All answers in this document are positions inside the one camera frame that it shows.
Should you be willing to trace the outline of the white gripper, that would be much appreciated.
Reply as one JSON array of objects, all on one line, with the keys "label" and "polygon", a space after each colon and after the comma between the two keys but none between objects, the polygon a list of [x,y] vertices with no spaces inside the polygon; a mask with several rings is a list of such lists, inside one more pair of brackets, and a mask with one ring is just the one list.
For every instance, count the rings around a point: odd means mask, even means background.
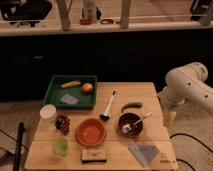
[{"label": "white gripper", "polygon": [[164,125],[166,127],[171,127],[176,117],[176,112],[172,110],[177,106],[177,104],[172,101],[169,101],[163,92],[158,93],[158,99],[162,111],[166,112],[164,114]]}]

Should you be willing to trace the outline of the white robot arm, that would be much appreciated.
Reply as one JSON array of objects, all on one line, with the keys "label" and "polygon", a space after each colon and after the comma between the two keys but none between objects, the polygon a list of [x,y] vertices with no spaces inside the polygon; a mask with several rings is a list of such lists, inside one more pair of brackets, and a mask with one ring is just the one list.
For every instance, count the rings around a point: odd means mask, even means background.
[{"label": "white robot arm", "polygon": [[206,66],[192,62],[170,70],[165,76],[166,86],[158,93],[163,113],[163,124],[170,127],[176,117],[175,107],[190,100],[213,114],[213,87],[205,84]]}]

